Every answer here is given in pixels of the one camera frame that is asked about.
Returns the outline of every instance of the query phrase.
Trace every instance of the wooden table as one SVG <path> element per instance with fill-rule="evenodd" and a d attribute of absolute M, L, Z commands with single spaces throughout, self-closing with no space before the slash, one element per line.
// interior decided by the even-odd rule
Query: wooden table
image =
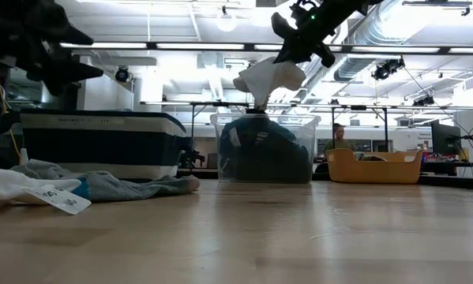
<path fill-rule="evenodd" d="M 8 207 L 0 283 L 473 283 L 473 192 L 203 181 L 75 216 Z"/>

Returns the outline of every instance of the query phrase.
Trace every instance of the white cloth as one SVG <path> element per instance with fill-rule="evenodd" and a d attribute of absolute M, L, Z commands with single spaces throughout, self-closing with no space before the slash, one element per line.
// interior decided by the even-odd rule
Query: white cloth
<path fill-rule="evenodd" d="M 239 73 L 233 80 L 241 92 L 249 92 L 254 97 L 255 108 L 265 110 L 271 93 L 280 87 L 298 91 L 306 79 L 305 73 L 294 62 L 273 64 L 275 57 L 266 58 Z"/>
<path fill-rule="evenodd" d="M 22 191 L 24 187 L 40 188 L 44 185 L 54 185 L 60 189 L 72 192 L 81 185 L 81 181 L 76 179 L 57 181 L 37 180 L 12 170 L 0 170 L 0 207 L 8 204 L 10 201 L 26 204 L 47 204 Z"/>

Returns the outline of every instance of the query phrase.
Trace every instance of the camera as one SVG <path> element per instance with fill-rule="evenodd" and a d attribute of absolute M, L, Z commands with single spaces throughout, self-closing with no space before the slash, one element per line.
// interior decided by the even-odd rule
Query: camera
<path fill-rule="evenodd" d="M 129 72 L 129 66 L 119 66 L 115 72 L 115 79 L 120 83 L 127 83 L 133 79 L 133 74 Z"/>
<path fill-rule="evenodd" d="M 375 72 L 371 76 L 375 80 L 385 80 L 389 76 L 397 72 L 398 69 L 402 69 L 405 66 L 403 58 L 401 59 L 390 59 L 383 64 L 377 65 Z"/>
<path fill-rule="evenodd" d="M 426 107 L 434 104 L 434 99 L 432 95 L 427 95 L 423 99 L 416 99 L 412 106 L 413 107 Z"/>

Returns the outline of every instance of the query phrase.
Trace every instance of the clothing tag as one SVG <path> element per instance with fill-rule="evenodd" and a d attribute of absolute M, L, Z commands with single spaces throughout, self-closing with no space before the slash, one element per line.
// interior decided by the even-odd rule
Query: clothing tag
<path fill-rule="evenodd" d="M 35 189 L 23 187 L 22 190 L 71 215 L 82 212 L 91 204 L 89 200 L 53 185 L 45 185 Z"/>
<path fill-rule="evenodd" d="M 241 147 L 242 146 L 242 144 L 239 142 L 238 131 L 236 130 L 235 127 L 231 128 L 231 130 L 229 130 L 229 140 L 231 141 L 231 144 L 233 144 L 233 146 L 235 146 L 235 147 Z"/>

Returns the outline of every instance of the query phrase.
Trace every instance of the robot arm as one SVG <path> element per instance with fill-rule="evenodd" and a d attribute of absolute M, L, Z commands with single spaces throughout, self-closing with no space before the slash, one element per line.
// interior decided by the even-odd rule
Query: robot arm
<path fill-rule="evenodd" d="M 370 5 L 384 0 L 324 0 L 317 6 L 310 0 L 298 0 L 291 6 L 291 16 L 296 20 L 298 29 L 294 29 L 278 13 L 272 16 L 273 31 L 284 39 L 283 47 L 275 63 L 288 60 L 294 63 L 308 62 L 311 55 L 322 58 L 322 65 L 331 67 L 335 62 L 334 54 L 322 43 L 327 36 L 334 36 L 336 27 L 343 23 L 355 11 L 367 15 Z M 313 8 L 306 10 L 305 5 Z"/>
<path fill-rule="evenodd" d="M 60 42 L 93 44 L 54 0 L 0 1 L 0 58 L 15 58 L 30 80 L 42 80 L 52 95 L 61 95 L 67 84 L 103 75 L 81 64 Z"/>

